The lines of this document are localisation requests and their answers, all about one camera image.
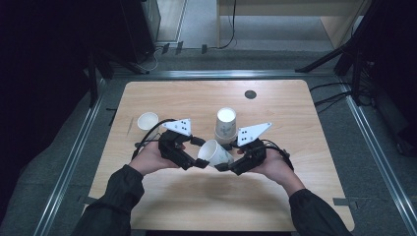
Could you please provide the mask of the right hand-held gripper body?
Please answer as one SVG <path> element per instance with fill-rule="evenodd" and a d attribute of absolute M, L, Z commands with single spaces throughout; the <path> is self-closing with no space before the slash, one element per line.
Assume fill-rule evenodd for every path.
<path fill-rule="evenodd" d="M 234 148 L 239 148 L 244 155 L 229 165 L 229 169 L 236 175 L 241 175 L 259 165 L 266 159 L 266 145 L 260 136 L 270 128 L 271 122 L 243 127 L 238 129 Z"/>

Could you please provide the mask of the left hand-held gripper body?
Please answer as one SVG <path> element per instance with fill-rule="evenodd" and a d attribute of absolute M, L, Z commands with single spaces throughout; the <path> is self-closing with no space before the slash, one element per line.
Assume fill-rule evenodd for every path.
<path fill-rule="evenodd" d="M 166 129 L 158 140 L 161 156 L 184 170 L 193 167 L 195 159 L 183 150 L 183 144 L 193 138 L 191 120 L 167 119 L 161 122 L 161 126 Z"/>

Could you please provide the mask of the white paper cup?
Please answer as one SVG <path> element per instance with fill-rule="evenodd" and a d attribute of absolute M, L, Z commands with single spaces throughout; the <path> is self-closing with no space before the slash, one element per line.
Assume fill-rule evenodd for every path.
<path fill-rule="evenodd" d="M 230 164 L 234 161 L 233 156 L 216 140 L 206 141 L 198 152 L 198 158 L 206 160 L 211 167 L 218 164 Z"/>
<path fill-rule="evenodd" d="M 137 120 L 137 125 L 144 137 L 152 140 L 156 137 L 159 128 L 154 127 L 159 122 L 158 116 L 153 112 L 143 113 Z"/>

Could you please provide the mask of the stack of white cups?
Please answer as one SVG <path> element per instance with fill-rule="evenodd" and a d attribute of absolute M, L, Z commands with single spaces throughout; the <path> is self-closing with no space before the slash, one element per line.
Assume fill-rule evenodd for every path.
<path fill-rule="evenodd" d="M 230 107 L 217 111 L 214 137 L 220 144 L 229 144 L 236 137 L 236 112 Z"/>

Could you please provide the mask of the person's right hand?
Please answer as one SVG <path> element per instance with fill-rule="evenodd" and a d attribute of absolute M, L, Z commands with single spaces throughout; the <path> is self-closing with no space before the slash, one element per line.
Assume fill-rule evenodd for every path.
<path fill-rule="evenodd" d="M 263 174 L 282 187 L 287 187 L 294 177 L 293 171 L 284 162 L 283 157 L 277 150 L 271 148 L 267 149 L 267 157 L 264 162 L 251 169 L 251 172 Z"/>

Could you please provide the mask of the person's left hand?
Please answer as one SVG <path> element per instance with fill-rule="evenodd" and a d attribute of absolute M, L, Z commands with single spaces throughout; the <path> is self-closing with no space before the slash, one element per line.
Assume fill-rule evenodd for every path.
<path fill-rule="evenodd" d="M 161 156 L 157 142 L 148 143 L 138 155 L 129 163 L 143 176 L 166 168 L 178 168 L 178 165 Z"/>

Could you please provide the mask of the black metal stand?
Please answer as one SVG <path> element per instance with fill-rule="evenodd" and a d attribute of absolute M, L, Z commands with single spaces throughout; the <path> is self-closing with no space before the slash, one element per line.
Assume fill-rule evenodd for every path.
<path fill-rule="evenodd" d="M 101 48 L 92 47 L 89 50 L 88 56 L 88 76 L 89 76 L 89 94 L 90 102 L 89 106 L 93 107 L 98 102 L 98 84 L 96 72 L 105 79 L 112 79 L 114 71 L 110 65 L 111 62 L 122 66 L 123 68 L 133 72 L 136 75 L 146 75 L 149 71 L 141 69 L 134 63 L 123 60 L 109 51 Z"/>

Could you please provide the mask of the black cabinet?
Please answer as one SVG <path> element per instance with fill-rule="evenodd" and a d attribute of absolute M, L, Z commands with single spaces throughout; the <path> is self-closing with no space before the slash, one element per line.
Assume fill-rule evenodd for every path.
<path fill-rule="evenodd" d="M 133 44 L 134 62 L 142 61 L 155 51 L 161 16 L 157 0 L 120 0 L 129 36 Z"/>

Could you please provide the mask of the black tripod stand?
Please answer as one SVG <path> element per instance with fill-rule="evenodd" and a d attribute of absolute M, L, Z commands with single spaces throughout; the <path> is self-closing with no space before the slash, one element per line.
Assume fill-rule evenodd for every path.
<path fill-rule="evenodd" d="M 339 56 L 336 65 L 333 68 L 334 73 L 337 76 L 345 76 L 350 68 L 353 68 L 353 77 L 350 84 L 350 93 L 354 102 L 361 106 L 360 101 L 360 79 L 361 72 L 364 67 L 363 52 L 365 51 L 365 41 L 371 35 L 371 26 L 374 17 L 378 14 L 383 0 L 372 0 L 370 6 L 365 12 L 365 16 L 359 23 L 356 31 L 353 32 L 351 37 L 332 52 L 312 62 L 311 64 L 296 69 L 296 73 L 310 73 L 316 68 L 324 65 L 326 62 Z"/>

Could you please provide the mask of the light wooden desk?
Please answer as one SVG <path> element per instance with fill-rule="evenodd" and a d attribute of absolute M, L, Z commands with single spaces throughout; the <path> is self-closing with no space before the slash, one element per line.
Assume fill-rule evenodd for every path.
<path fill-rule="evenodd" d="M 334 48 L 351 34 L 357 19 L 364 16 L 373 0 L 216 0 L 217 40 L 221 16 L 319 16 Z"/>

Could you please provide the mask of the aluminium floor rail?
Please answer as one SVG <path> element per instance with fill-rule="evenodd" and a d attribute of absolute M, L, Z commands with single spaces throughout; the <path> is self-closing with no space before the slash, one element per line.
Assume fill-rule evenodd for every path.
<path fill-rule="evenodd" d="M 223 81 L 223 80 L 284 80 L 292 78 L 334 77 L 332 70 L 318 70 L 309 73 L 291 70 L 202 70 L 202 71 L 156 71 L 134 74 L 121 71 L 114 79 L 132 81 Z"/>
<path fill-rule="evenodd" d="M 348 96 L 346 100 L 409 235 L 417 236 L 417 210 L 394 173 L 363 108 L 356 104 L 353 95 Z"/>
<path fill-rule="evenodd" d="M 59 207 L 61 206 L 65 194 L 69 188 L 69 184 L 74 175 L 76 166 L 79 162 L 84 146 L 89 137 L 90 130 L 98 114 L 107 87 L 108 81 L 106 79 L 100 79 L 98 83 L 98 91 L 100 92 L 100 95 L 98 96 L 97 101 L 94 103 L 94 105 L 92 105 L 88 110 L 86 118 L 83 121 L 79 133 L 77 134 L 77 137 L 72 145 L 71 151 L 66 159 L 64 167 L 59 175 L 59 178 L 53 188 L 52 193 L 48 198 L 46 206 L 42 212 L 41 218 L 32 236 L 48 236 L 50 228 L 59 210 Z"/>

